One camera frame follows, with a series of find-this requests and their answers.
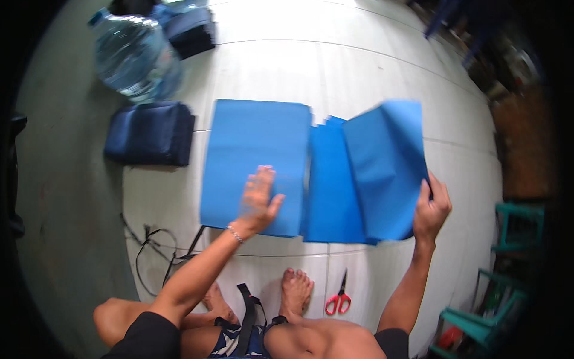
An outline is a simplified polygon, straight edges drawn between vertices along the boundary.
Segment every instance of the teal plastic chair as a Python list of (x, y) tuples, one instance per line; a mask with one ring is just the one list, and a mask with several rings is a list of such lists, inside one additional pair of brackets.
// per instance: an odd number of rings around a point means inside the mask
[[(502, 214), (502, 231), (497, 245), (492, 246), (493, 252), (516, 252), (536, 249), (542, 242), (544, 224), (544, 208), (521, 206), (514, 203), (497, 203), (497, 213)], [(531, 222), (536, 229), (521, 231), (510, 228), (510, 217), (517, 217)]]
[[(440, 319), (452, 323), (467, 336), (474, 339), (474, 341), (483, 349), (477, 351), (477, 356), (485, 357), (491, 352), (492, 342), (500, 328), (500, 324), (506, 319), (508, 313), (517, 302), (526, 300), (526, 290), (528, 289), (520, 281), (507, 276), (492, 273), (485, 269), (479, 269), (478, 272), (480, 275), (490, 278), (490, 280), (514, 289), (508, 301), (502, 307), (498, 308), (496, 316), (492, 318), (483, 318), (476, 314), (446, 307), (440, 313)], [(431, 345), (429, 349), (446, 359), (457, 358), (456, 354), (444, 350), (436, 345)]]

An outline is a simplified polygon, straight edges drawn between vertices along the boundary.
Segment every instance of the scissor blade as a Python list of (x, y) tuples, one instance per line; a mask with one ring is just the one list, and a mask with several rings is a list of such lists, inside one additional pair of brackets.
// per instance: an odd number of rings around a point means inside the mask
[(341, 290), (339, 291), (339, 295), (343, 295), (345, 293), (345, 284), (347, 284), (347, 268), (345, 268), (345, 275), (343, 276), (343, 282), (341, 283)]

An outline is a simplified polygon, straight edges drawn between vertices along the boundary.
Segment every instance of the foot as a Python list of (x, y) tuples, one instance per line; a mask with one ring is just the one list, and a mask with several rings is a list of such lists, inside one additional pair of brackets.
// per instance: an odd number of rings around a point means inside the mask
[(281, 282), (282, 294), (279, 315), (285, 316), (289, 323), (300, 322), (303, 311), (311, 301), (311, 291), (314, 285), (315, 282), (309, 279), (302, 270), (298, 269), (295, 272), (292, 268), (287, 268), (283, 273), (283, 281)]
[(216, 316), (220, 316), (231, 324), (239, 324), (237, 316), (230, 308), (230, 306), (223, 299), (221, 290), (217, 282), (211, 284), (211, 287), (205, 293), (205, 297), (201, 301), (208, 311), (213, 312)]

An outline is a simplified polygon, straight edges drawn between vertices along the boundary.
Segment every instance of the white tiled floor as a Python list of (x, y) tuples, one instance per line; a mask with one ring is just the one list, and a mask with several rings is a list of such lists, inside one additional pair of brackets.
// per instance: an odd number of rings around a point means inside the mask
[[(501, 199), (502, 179), (486, 99), (466, 75), (460, 57), (436, 40), (425, 40), (424, 25), (402, 3), (211, 4), (219, 21), (220, 45), (184, 60), (189, 74), (178, 94), (197, 116), (190, 166), (174, 172), (126, 167), (123, 206), (128, 222), (139, 235), (144, 223), (171, 229), (180, 248), (189, 246), (199, 228), (205, 149), (212, 104), (218, 98), (302, 102), (313, 108), (315, 122), (329, 114), (350, 118), (388, 98), (418, 99), (427, 164), (446, 182), (454, 208), (437, 239), (410, 338), (411, 355), (424, 350), (440, 310), (447, 305), (468, 308), (477, 269), (490, 265), (494, 203)], [(204, 249), (216, 235), (215, 230), (206, 231), (196, 250)], [(133, 263), (138, 247), (127, 241)], [(341, 319), (374, 330), (410, 263), (413, 244), (411, 238), (368, 248), (257, 236), (234, 256), (218, 281), (240, 317), (243, 302), (235, 286), (246, 282), (263, 300), (270, 319), (278, 309), (282, 271), (302, 268), (316, 282), (307, 317), (321, 318), (325, 296), (336, 293), (347, 267), (347, 293), (353, 306)], [(143, 279), (157, 289), (165, 263), (153, 256), (157, 255), (146, 252), (141, 268)], [(152, 300), (137, 286), (142, 300)]]

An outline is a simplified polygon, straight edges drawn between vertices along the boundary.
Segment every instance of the red object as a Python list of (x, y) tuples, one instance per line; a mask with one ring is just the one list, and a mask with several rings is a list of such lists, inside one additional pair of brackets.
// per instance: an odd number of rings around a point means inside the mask
[[(327, 304), (325, 304), (325, 313), (327, 313), (327, 315), (333, 315), (335, 314), (335, 312), (343, 314), (346, 311), (348, 311), (349, 308), (351, 307), (351, 297), (345, 294), (346, 283), (347, 283), (347, 268), (345, 268), (345, 275), (343, 276), (343, 282), (341, 283), (341, 289), (339, 290), (339, 293), (329, 298)], [(345, 309), (343, 309), (343, 303), (345, 302), (349, 304)], [(333, 310), (329, 310), (329, 305), (331, 305), (332, 303), (334, 303)]]
[(463, 331), (457, 327), (451, 327), (444, 332), (439, 340), (439, 348), (450, 349), (452, 345), (463, 336)]

